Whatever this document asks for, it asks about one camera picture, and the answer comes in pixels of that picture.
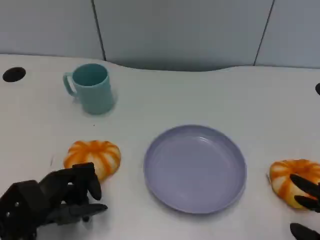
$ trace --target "plate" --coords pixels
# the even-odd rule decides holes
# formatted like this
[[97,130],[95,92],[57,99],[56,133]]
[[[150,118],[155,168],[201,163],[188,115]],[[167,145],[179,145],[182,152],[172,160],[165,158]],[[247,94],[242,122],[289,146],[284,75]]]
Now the plate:
[[149,190],[163,203],[191,214],[209,214],[234,203],[244,191],[247,166],[223,133],[184,125],[158,136],[144,157]]

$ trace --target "plate rim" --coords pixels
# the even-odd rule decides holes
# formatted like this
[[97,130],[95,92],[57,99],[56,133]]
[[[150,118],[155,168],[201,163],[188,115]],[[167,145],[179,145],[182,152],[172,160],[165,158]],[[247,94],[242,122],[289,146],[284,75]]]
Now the plate rim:
[[[148,156],[150,155],[149,153],[151,152],[151,149],[153,148],[153,145],[156,144],[156,142],[161,139],[164,135],[166,135],[167,133],[173,131],[173,130],[176,130],[176,129],[180,129],[180,128],[203,128],[203,129],[208,129],[210,131],[213,131],[213,132],[216,132],[222,136],[224,136],[226,139],[228,139],[231,144],[236,148],[236,150],[239,152],[240,154],[240,157],[242,158],[243,160],[243,165],[244,165],[244,168],[243,168],[243,171],[244,171],[244,177],[243,177],[243,184],[241,186],[241,188],[239,188],[239,191],[238,193],[235,195],[234,198],[232,198],[229,202],[227,202],[226,204],[223,204],[222,206],[220,207],[217,207],[216,209],[212,209],[212,210],[209,210],[209,211],[195,211],[195,210],[187,210],[187,209],[184,209],[184,208],[180,208],[178,206],[174,206],[170,203],[167,203],[165,200],[161,199],[157,193],[154,191],[153,187],[151,187],[150,185],[150,181],[149,179],[147,178],[147,170],[146,170],[146,162],[148,160]],[[221,131],[219,130],[216,130],[212,127],[209,127],[209,126],[204,126],[204,125],[199,125],[199,124],[184,124],[184,125],[178,125],[178,126],[174,126],[174,127],[171,127],[167,130],[165,130],[164,132],[160,133],[157,137],[155,137],[151,143],[149,144],[145,154],[144,154],[144,158],[143,158],[143,175],[144,175],[144,182],[147,186],[147,189],[152,193],[152,195],[154,197],[156,197],[157,200],[159,200],[161,203],[165,204],[166,206],[174,209],[174,210],[177,210],[177,211],[180,211],[180,212],[183,212],[183,213],[186,213],[186,214],[195,214],[195,215],[206,215],[206,214],[213,214],[213,213],[217,213],[217,212],[220,212],[228,207],[230,207],[231,205],[233,205],[236,201],[238,201],[242,194],[244,193],[244,190],[246,188],[246,183],[247,183],[247,177],[248,177],[248,167],[247,167],[247,163],[246,163],[246,159],[242,153],[242,151],[240,150],[240,148],[238,147],[237,144],[234,143],[234,141],[228,137],[227,135],[225,135],[224,133],[222,133]]]

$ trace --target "mug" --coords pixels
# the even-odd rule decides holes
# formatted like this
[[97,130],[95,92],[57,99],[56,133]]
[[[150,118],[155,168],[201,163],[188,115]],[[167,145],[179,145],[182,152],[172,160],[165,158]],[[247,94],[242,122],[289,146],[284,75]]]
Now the mug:
[[[71,89],[68,77],[71,77],[75,91]],[[109,73],[102,65],[81,65],[74,72],[66,72],[63,83],[67,92],[80,100],[88,114],[104,114],[114,106]]]

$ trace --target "pumpkin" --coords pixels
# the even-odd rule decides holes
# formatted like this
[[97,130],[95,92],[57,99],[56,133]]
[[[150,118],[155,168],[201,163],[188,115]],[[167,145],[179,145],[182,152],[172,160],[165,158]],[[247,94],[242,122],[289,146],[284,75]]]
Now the pumpkin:
[[269,178],[273,191],[289,206],[304,209],[297,203],[295,195],[313,198],[298,188],[290,179],[290,174],[296,174],[315,184],[320,182],[320,164],[307,159],[289,159],[276,161],[270,167]]
[[66,169],[74,164],[94,164],[95,174],[100,182],[114,174],[119,168],[121,153],[119,148],[109,141],[76,141],[68,150],[63,161]]

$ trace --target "table surface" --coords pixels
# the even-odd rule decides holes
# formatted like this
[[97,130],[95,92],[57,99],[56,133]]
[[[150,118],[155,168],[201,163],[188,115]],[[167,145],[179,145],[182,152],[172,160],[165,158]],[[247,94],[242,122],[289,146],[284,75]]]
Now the table surface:
[[[85,114],[64,88],[63,73],[85,63],[110,72],[117,103],[107,115]],[[11,67],[25,68],[26,76],[0,80],[1,194],[14,182],[42,179],[51,160],[63,158],[76,140],[108,140],[122,153],[118,172],[102,185],[108,211],[88,225],[41,228],[40,240],[292,240],[291,222],[320,231],[320,215],[287,207],[266,178],[274,161],[320,160],[320,70],[242,66],[170,72],[92,59],[0,55],[0,73]],[[149,144],[184,124],[225,133],[245,157],[244,194],[217,214],[174,211],[145,186]]]

